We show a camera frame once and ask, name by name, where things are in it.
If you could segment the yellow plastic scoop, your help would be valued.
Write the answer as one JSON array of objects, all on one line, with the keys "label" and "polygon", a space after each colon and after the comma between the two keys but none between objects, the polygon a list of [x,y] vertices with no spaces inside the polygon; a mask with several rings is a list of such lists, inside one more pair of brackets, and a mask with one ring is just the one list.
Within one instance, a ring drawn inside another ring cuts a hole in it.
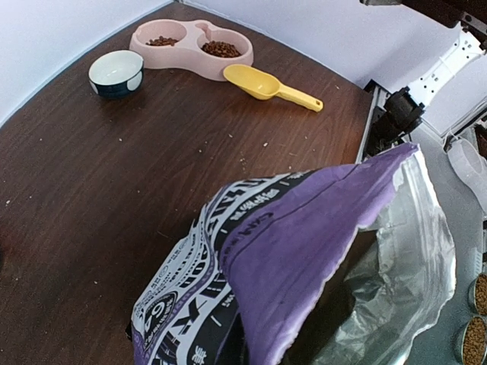
[{"label": "yellow plastic scoop", "polygon": [[321,100],[284,85],[275,76],[257,68],[240,64],[229,65],[224,69],[223,75],[227,81],[258,100],[279,97],[317,113],[323,109]]}]

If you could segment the purple pet food bag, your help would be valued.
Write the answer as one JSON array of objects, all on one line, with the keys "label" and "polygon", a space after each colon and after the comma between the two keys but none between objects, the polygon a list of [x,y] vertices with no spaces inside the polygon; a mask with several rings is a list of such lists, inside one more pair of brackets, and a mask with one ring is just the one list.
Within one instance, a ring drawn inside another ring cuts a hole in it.
[{"label": "purple pet food bag", "polygon": [[233,182],[135,302],[137,364],[399,364],[454,295],[455,248],[424,155]]}]

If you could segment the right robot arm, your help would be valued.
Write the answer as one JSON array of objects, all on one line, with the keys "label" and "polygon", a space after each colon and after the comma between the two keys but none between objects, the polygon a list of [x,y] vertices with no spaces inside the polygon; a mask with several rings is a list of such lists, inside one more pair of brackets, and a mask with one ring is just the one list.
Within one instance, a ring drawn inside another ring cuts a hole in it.
[{"label": "right robot arm", "polygon": [[404,5],[447,28],[460,25],[453,45],[419,78],[391,94],[371,123],[366,154],[374,156],[422,124],[441,89],[470,63],[486,55],[485,1],[363,1],[366,6]]}]

